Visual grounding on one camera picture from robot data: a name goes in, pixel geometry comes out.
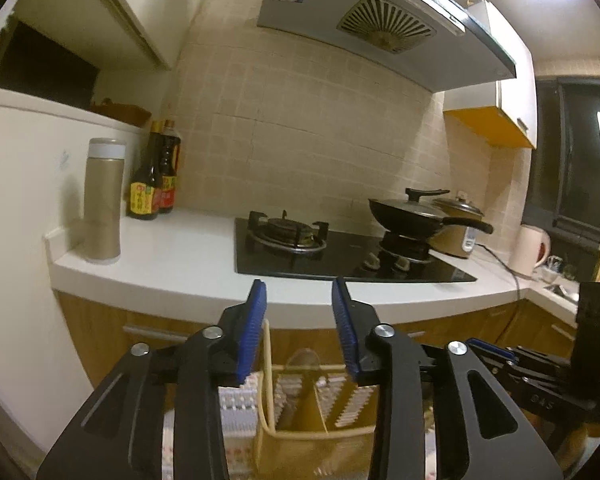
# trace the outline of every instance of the wok handle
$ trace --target wok handle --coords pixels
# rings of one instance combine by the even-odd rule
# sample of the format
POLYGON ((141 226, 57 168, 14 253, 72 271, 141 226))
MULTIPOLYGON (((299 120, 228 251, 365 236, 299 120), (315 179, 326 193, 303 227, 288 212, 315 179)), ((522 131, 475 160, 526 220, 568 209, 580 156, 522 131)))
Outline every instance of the wok handle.
POLYGON ((465 227, 473 227, 490 235, 493 233, 493 226, 474 218, 461 218, 459 216, 447 216, 442 219, 443 225, 463 225, 465 227))
POLYGON ((404 192, 409 197, 409 202, 418 202, 421 196, 437 196, 451 193, 448 189, 433 189, 431 191, 424 191, 421 189, 413 189, 411 187, 406 188, 404 192))

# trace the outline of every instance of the stove knob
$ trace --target stove knob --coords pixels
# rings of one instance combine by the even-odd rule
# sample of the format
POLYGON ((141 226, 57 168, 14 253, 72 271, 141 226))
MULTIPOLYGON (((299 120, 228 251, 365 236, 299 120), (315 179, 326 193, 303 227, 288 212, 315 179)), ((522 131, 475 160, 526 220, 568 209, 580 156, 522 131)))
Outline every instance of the stove knob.
POLYGON ((369 253, 362 262, 363 267, 369 270, 378 270, 380 268, 380 259, 373 253, 369 253))
POLYGON ((402 272, 409 272, 409 269, 411 268, 411 262, 407 260, 407 258, 398 256, 398 259, 394 263, 394 267, 402 272))

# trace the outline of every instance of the glass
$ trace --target glass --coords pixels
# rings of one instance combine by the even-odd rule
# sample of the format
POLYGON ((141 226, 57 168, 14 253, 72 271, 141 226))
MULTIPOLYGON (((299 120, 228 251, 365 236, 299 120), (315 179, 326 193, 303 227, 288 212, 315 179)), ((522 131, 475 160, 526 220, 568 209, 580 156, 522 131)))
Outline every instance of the glass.
POLYGON ((600 84, 563 84, 566 150, 558 213, 600 229, 600 84))
POLYGON ((531 155, 527 203, 553 213, 560 190, 560 98, 556 81, 536 82, 538 148, 531 155))
POLYGON ((563 261, 560 256, 549 256, 546 260, 546 266, 554 272, 560 272, 563 261))

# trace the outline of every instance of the power cord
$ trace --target power cord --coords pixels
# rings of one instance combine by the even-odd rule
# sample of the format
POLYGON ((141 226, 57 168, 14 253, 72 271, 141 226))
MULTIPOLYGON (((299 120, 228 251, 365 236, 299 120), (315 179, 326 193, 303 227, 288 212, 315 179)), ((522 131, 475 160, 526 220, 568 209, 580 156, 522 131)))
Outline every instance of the power cord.
POLYGON ((493 256, 499 262, 499 264, 501 266, 503 266, 507 270, 507 272, 513 276, 513 280, 514 280, 514 282, 516 282, 516 313, 513 316, 511 316, 511 319, 509 319, 509 321, 507 322, 507 324, 504 327, 504 329, 502 330, 502 332, 500 332, 500 335, 496 339, 496 342, 497 342, 502 337, 502 335, 507 332, 507 330, 511 326, 511 323, 513 323, 513 320, 516 319, 517 314, 520 311, 520 300, 522 299, 522 297, 520 296, 520 282, 518 281, 518 277, 516 276, 516 273, 513 272, 513 270, 509 269, 509 267, 507 267, 507 264, 505 262, 503 262, 496 253, 494 253, 485 244, 476 244, 476 245, 478 247, 482 247, 491 256, 493 256))

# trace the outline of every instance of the range hood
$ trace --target range hood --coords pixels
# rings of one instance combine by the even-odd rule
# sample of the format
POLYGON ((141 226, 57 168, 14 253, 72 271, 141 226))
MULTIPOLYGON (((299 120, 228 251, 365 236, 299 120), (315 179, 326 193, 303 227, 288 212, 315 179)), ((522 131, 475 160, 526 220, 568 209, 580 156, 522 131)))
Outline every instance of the range hood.
POLYGON ((516 76, 509 54, 453 0, 263 0, 258 26, 339 46, 432 92, 516 76))

